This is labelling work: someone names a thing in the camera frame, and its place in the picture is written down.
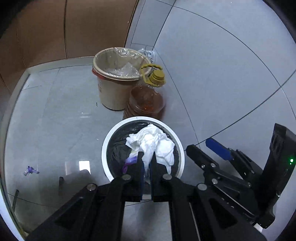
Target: brown wall panel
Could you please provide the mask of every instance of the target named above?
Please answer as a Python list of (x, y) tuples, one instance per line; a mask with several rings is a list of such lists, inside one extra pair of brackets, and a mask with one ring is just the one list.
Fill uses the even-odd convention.
[(11, 93), (25, 69), (17, 40), (17, 23), (13, 21), (0, 38), (0, 75)]
[(8, 92), (7, 88), (3, 83), (3, 80), (0, 77), (0, 122), (6, 110), (9, 98), (10, 98), (10, 93)]
[(67, 0), (68, 58), (94, 56), (109, 47), (123, 47), (137, 0)]
[(34, 0), (18, 14), (17, 34), (27, 67), (66, 58), (65, 3)]

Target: plastic bottle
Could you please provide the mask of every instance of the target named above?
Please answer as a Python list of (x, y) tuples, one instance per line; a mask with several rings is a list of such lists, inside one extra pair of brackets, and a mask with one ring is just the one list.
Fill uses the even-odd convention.
[[(143, 68), (146, 67), (156, 68), (148, 79), (143, 74)], [(154, 64), (145, 64), (141, 67), (141, 72), (143, 79), (132, 88), (128, 105), (124, 110), (123, 119), (133, 116), (148, 116), (159, 119), (160, 112), (165, 106), (165, 74), (162, 71), (162, 67)]]

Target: black trash bag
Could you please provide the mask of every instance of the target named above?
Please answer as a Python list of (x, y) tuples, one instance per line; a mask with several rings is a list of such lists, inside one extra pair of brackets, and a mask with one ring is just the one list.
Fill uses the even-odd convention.
[[(130, 134), (136, 134), (144, 127), (148, 126), (149, 124), (153, 124), (161, 129), (164, 133), (165, 130), (156, 123), (150, 122), (148, 120), (135, 120), (133, 122), (126, 123), (125, 125), (121, 126), (118, 130), (114, 132), (111, 136), (110, 141), (107, 146), (107, 164), (108, 168), (113, 177), (122, 176), (122, 168), (125, 164), (125, 160), (129, 157), (131, 152), (131, 148), (126, 146), (126, 138)], [(175, 144), (174, 147), (174, 165), (171, 168), (171, 175), (175, 176), (178, 171), (179, 166), (179, 153)], [(144, 188), (144, 194), (150, 194), (147, 188)]]

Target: white tissue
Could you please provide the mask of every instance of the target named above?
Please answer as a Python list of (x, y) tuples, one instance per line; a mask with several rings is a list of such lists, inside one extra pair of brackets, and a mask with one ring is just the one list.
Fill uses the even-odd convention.
[(137, 134), (130, 134), (126, 138), (126, 145), (132, 151), (144, 152), (142, 161), (144, 163), (145, 173), (148, 171), (149, 163), (155, 152), (156, 162), (165, 165), (168, 174), (170, 174), (171, 166), (174, 165), (173, 151), (175, 144), (157, 126), (149, 124)]

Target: tile grout line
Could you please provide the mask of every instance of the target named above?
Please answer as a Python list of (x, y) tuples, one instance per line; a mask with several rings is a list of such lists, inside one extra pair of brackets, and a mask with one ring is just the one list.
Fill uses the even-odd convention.
[(206, 18), (206, 17), (203, 17), (203, 16), (201, 16), (201, 15), (199, 15), (199, 14), (197, 14), (197, 13), (194, 13), (194, 12), (192, 12), (192, 11), (189, 11), (189, 10), (187, 10), (187, 9), (184, 9), (184, 8), (181, 8), (181, 7), (176, 7), (176, 6), (173, 6), (173, 7), (175, 7), (175, 8), (179, 8), (179, 9), (182, 9), (182, 10), (185, 10), (185, 11), (187, 11), (187, 12), (190, 12), (190, 13), (193, 13), (193, 14), (195, 14), (195, 15), (197, 15), (197, 16), (200, 16), (201, 18), (203, 18), (203, 19), (206, 19), (206, 20), (208, 20), (208, 21), (210, 21), (211, 23), (213, 23), (213, 24), (215, 24), (215, 25), (217, 25), (218, 27), (220, 27), (220, 28), (222, 28), (222, 29), (224, 29), (226, 32), (228, 32), (229, 34), (231, 34), (233, 37), (235, 37), (237, 40), (239, 40), (244, 46), (246, 46), (263, 64), (264, 64), (264, 66), (268, 69), (268, 71), (271, 73), (271, 75), (274, 77), (274, 79), (275, 79), (275, 81), (278, 83), (278, 85), (279, 86), (281, 86), (280, 85), (280, 83), (278, 82), (278, 80), (276, 79), (276, 77), (274, 76), (274, 74), (271, 72), (271, 70), (267, 67), (267, 65), (262, 61), (262, 59), (261, 58), (259, 58), (259, 56), (253, 51), (253, 50), (251, 50), (251, 48), (250, 47), (248, 47), (242, 40), (240, 40), (238, 37), (236, 37), (234, 34), (232, 34), (231, 32), (229, 32), (227, 29), (225, 29), (225, 28), (223, 28), (222, 26), (220, 26), (219, 24), (217, 24), (217, 23), (215, 23), (215, 22), (213, 22), (212, 20), (210, 20), (210, 19), (208, 19), (208, 18)]
[[(22, 198), (19, 198), (19, 197), (17, 197), (17, 199), (23, 200), (25, 202), (33, 203), (33, 204), (36, 204), (36, 205), (40, 205), (40, 206), (43, 206), (43, 207), (59, 208), (59, 207), (53, 207), (53, 206), (39, 204), (39, 203), (36, 203), (36, 202), (31, 202), (31, 201), (28, 201), (28, 200), (25, 200), (25, 199), (22, 199)], [(139, 203), (134, 203), (134, 204), (130, 204), (130, 205), (125, 205), (125, 207), (133, 206), (133, 205), (137, 205), (137, 204), (142, 204), (142, 203), (145, 203), (145, 202), (139, 202)]]
[(166, 2), (163, 2), (163, 1), (160, 1), (160, 0), (155, 0), (155, 1), (162, 2), (162, 3), (164, 3), (164, 4), (170, 5), (169, 3), (166, 3)]
[(31, 201), (28, 201), (28, 200), (25, 200), (25, 199), (22, 199), (20, 197), (17, 197), (17, 199), (20, 199), (20, 200), (23, 200), (25, 202), (29, 202), (29, 203), (33, 203), (33, 204), (36, 204), (36, 205), (40, 205), (40, 206), (44, 206), (44, 207), (51, 207), (51, 208), (58, 208), (58, 207), (52, 207), (52, 206), (47, 206), (47, 205), (43, 205), (43, 204), (39, 204), (39, 203), (36, 203), (36, 202), (31, 202)]
[(170, 6), (171, 6), (170, 11), (168, 12), (168, 15), (166, 16), (165, 21), (163, 22), (163, 25), (162, 25), (162, 27), (161, 27), (161, 29), (160, 29), (158, 35), (157, 35), (157, 38), (156, 38), (156, 40), (155, 40), (155, 42), (154, 42), (153, 47), (155, 47), (155, 44), (156, 44), (156, 42), (157, 42), (157, 40), (158, 40), (158, 38), (159, 38), (159, 35), (160, 35), (160, 33), (161, 33), (162, 29), (163, 29), (163, 26), (165, 25), (165, 22), (166, 22), (166, 20), (168, 19), (168, 16), (170, 15), (170, 12), (171, 12), (171, 10), (173, 9), (173, 6), (174, 6), (175, 2), (176, 2), (176, 0), (174, 1), (173, 5), (170, 5)]
[(42, 113), (42, 117), (41, 117), (41, 118), (43, 118), (44, 111), (45, 111), (45, 109), (46, 109), (46, 106), (47, 106), (47, 103), (48, 103), (48, 99), (49, 99), (49, 96), (50, 96), (50, 92), (51, 92), (51, 90), (52, 90), (52, 87), (53, 87), (53, 85), (54, 85), (56, 79), (57, 79), (57, 75), (58, 75), (60, 69), (61, 69), (61, 68), (59, 68), (59, 70), (58, 70), (58, 72), (57, 72), (57, 74), (56, 74), (56, 76), (55, 76), (55, 78), (54, 78), (54, 81), (52, 82), (52, 85), (51, 85), (51, 87), (50, 87), (50, 90), (49, 90), (49, 93), (48, 93), (48, 97), (47, 97), (47, 100), (46, 100), (45, 107), (44, 107), (44, 110), (43, 110), (43, 113)]
[[(158, 56), (160, 57), (161, 61), (163, 62), (163, 65), (165, 66), (165, 63), (164, 63), (164, 61), (162, 60), (162, 58), (161, 58), (161, 56), (159, 55), (158, 52), (157, 52), (157, 54), (158, 54)], [(176, 88), (176, 90), (177, 90), (177, 92), (178, 92), (178, 94), (179, 94), (179, 96), (180, 96), (180, 98), (181, 98), (181, 101), (182, 101), (182, 103), (183, 103), (183, 105), (184, 105), (184, 108), (185, 108), (186, 113), (187, 113), (187, 115), (188, 115), (188, 118), (189, 118), (189, 120), (190, 120), (191, 126), (192, 126), (192, 128), (193, 128), (194, 135), (195, 135), (196, 140), (197, 140), (197, 142), (198, 142), (198, 138), (197, 138), (197, 135), (196, 135), (196, 132), (195, 132), (194, 126), (193, 126), (193, 124), (192, 124), (192, 121), (191, 121), (191, 119), (190, 119), (190, 116), (189, 116), (189, 114), (188, 114), (188, 111), (187, 111), (187, 109), (186, 109), (186, 106), (185, 106), (185, 104), (184, 104), (184, 101), (183, 101), (183, 99), (182, 99), (182, 97), (181, 97), (181, 95), (180, 95), (180, 93), (179, 93), (179, 90), (178, 90), (178, 88), (177, 88), (177, 86), (176, 86), (176, 84), (175, 84), (175, 82), (174, 82), (174, 80), (173, 80), (173, 78), (172, 78), (172, 76), (171, 76), (171, 74), (170, 74), (169, 71), (168, 71), (168, 74), (169, 74), (169, 76), (171, 77), (172, 82), (174, 83), (174, 86), (175, 86), (175, 88)]]
[(144, 6), (145, 6), (145, 3), (146, 3), (146, 0), (144, 1), (143, 7), (142, 7), (142, 9), (141, 9), (141, 12), (140, 12), (140, 15), (139, 15), (139, 18), (138, 18), (138, 21), (137, 21), (136, 27), (135, 27), (135, 31), (134, 31), (134, 33), (133, 33), (133, 37), (131, 38), (131, 43), (133, 42), (133, 38), (134, 38), (134, 36), (135, 36), (135, 32), (136, 32), (136, 30), (137, 30), (137, 26), (138, 26), (138, 22), (139, 22), (139, 19), (140, 19), (140, 17), (141, 17), (141, 14), (142, 14), (143, 8), (144, 8)]
[(28, 89), (32, 89), (32, 88), (36, 88), (36, 87), (41, 87), (41, 86), (42, 86), (42, 85), (34, 86), (34, 87), (30, 87), (30, 88), (22, 89), (21, 91), (23, 91), (23, 90), (28, 90)]
[(138, 45), (144, 45), (144, 46), (149, 46), (149, 47), (154, 48), (154, 46), (150, 46), (150, 45), (147, 45), (147, 44), (138, 44)]
[(221, 130), (221, 131), (219, 131), (219, 132), (217, 132), (216, 134), (214, 134), (214, 135), (212, 135), (212, 136), (210, 136), (209, 138), (212, 138), (213, 136), (215, 136), (215, 135), (218, 135), (219, 133), (221, 133), (222, 131), (224, 131), (224, 130), (226, 130), (227, 128), (229, 128), (229, 127), (231, 127), (231, 126), (233, 126), (235, 123), (237, 123), (237, 122), (239, 122), (241, 119), (243, 119), (244, 117), (246, 117), (247, 115), (249, 115), (250, 113), (252, 113), (254, 110), (256, 110), (257, 108), (259, 108), (261, 105), (263, 105), (267, 100), (269, 100), (276, 92), (278, 92), (278, 90), (280, 90), (280, 89), (282, 89), (282, 87), (284, 86), (284, 84), (285, 83), (287, 83), (288, 82), (288, 80), (293, 76), (293, 74), (296, 72), (296, 69), (293, 71), (293, 73), (289, 76), (289, 78), (282, 84), (282, 85), (280, 85), (280, 87), (276, 90), (276, 91), (274, 91), (266, 100), (264, 100), (262, 103), (260, 103), (257, 107), (255, 107), (253, 110), (251, 110), (251, 111), (249, 111), (247, 114), (245, 114), (243, 117), (241, 117), (241, 118), (239, 118), (237, 121), (235, 121), (234, 123), (232, 123), (232, 124), (230, 124), (229, 126), (227, 126), (227, 127), (225, 127), (223, 130)]
[(283, 89), (282, 87), (281, 87), (281, 89), (282, 89), (282, 91), (283, 91), (285, 97), (287, 98), (287, 101), (288, 101), (288, 103), (289, 103), (289, 105), (290, 105), (290, 107), (291, 107), (291, 109), (292, 109), (293, 115), (294, 115), (295, 120), (296, 120), (296, 115), (295, 115), (295, 112), (294, 112), (293, 107), (292, 107), (292, 105), (291, 105), (291, 102), (290, 102), (290, 100), (288, 99), (288, 96), (286, 95), (284, 89)]

